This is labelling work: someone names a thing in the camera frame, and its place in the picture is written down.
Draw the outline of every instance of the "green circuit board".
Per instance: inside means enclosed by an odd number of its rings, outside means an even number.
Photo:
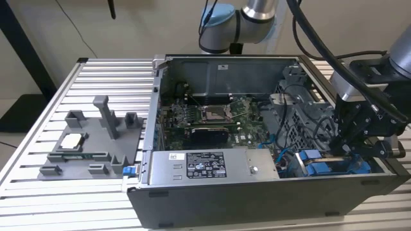
[[[257,103],[252,98],[237,97],[228,105],[207,106],[173,106],[165,121],[165,150],[187,150],[189,132],[193,128],[225,128],[229,131],[227,143],[216,146],[196,146],[195,149],[219,149],[247,147],[257,148],[261,142],[269,140],[269,134],[261,116]]]

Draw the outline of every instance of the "power supply label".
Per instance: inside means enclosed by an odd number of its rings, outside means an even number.
[[[223,152],[187,153],[187,177],[189,179],[227,177]]]

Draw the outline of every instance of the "open computer chassis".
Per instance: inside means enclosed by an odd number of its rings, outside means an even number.
[[[167,55],[137,183],[145,228],[340,216],[409,178],[395,159],[327,152],[336,92],[304,56]]]

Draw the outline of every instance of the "motherboard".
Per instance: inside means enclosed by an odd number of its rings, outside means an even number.
[[[273,153],[272,135],[255,98],[239,96],[221,100],[227,101],[203,105],[204,101],[192,97],[176,99],[161,107],[165,150],[256,149],[264,145]]]

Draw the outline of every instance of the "aluminum extrusion table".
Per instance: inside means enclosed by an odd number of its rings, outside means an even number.
[[[333,70],[313,61],[329,78]],[[39,167],[65,127],[69,110],[99,117],[95,95],[108,95],[108,106],[117,116],[136,112],[147,117],[152,92],[151,59],[89,59],[77,63],[52,102],[0,172],[0,231],[143,231],[121,180],[37,181]],[[139,147],[143,146],[144,131]],[[411,172],[411,130],[400,136],[407,151],[399,159]],[[411,230],[411,181],[385,196],[375,196],[347,216],[288,221],[196,227],[201,231],[376,231]]]

